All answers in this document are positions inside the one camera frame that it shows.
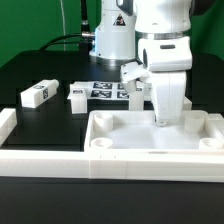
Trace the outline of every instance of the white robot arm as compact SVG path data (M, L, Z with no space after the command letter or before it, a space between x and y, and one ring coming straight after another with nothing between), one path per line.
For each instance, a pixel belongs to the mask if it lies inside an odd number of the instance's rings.
M180 117L191 69L189 11L192 0L117 0L128 15L136 15L137 59L121 67L121 81L128 93L135 80L150 83L152 103L159 125Z

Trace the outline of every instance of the green background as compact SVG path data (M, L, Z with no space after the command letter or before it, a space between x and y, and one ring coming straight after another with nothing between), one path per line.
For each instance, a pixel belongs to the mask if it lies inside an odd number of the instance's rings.
M80 1L61 1L66 34L79 33ZM37 50L49 40L64 34L61 1L0 1L0 66L19 52ZM87 4L89 23L94 31L100 22L101 0L87 0ZM216 0L204 15L193 17L190 33L193 53L212 53L224 60L224 0Z

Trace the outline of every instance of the black table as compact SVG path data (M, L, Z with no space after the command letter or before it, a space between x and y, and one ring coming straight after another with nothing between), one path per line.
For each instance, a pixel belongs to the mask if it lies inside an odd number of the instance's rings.
M223 71L217 57L194 56L187 88L194 108L224 111L224 91L219 89ZM43 79L58 79L58 94L36 109L22 108L19 93ZM119 82L119 68L90 63L85 54L76 52L28 51L13 58L0 69L0 109L16 108L18 125L3 147L82 151L88 114L72 115L67 96L69 84L91 80ZM88 102L88 111L127 108L127 102ZM220 224L223 208L222 183L0 178L4 224Z

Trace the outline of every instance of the white tray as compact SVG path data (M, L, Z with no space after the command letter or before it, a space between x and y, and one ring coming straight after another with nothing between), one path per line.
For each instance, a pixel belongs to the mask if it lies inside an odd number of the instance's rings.
M188 132L184 129L185 115L202 113L205 116L201 132ZM113 129L99 132L94 128L94 115L110 113L113 115ZM223 153L224 150L199 150L202 138L216 138L224 141L224 119L221 115L210 116L204 111L184 111L181 119L169 122L165 127L155 124L153 111L92 111L89 116L84 150L98 151L91 147L96 138L108 138L113 141L113 148L106 152L148 152L148 153Z

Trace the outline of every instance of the black printed label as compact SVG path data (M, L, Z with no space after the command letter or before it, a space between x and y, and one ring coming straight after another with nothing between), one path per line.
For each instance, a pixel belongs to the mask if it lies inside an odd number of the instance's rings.
M44 99L48 98L48 89L45 89L45 90L43 91L43 98L44 98Z
M73 94L83 94L82 90L73 90Z
M34 89L43 89L45 86L41 86L41 85L36 85L36 86L34 86L33 88Z
M113 83L94 82L94 89L112 89Z
M111 98L112 92L111 91L101 91L101 90L93 90L91 93L91 97L98 97L98 98Z

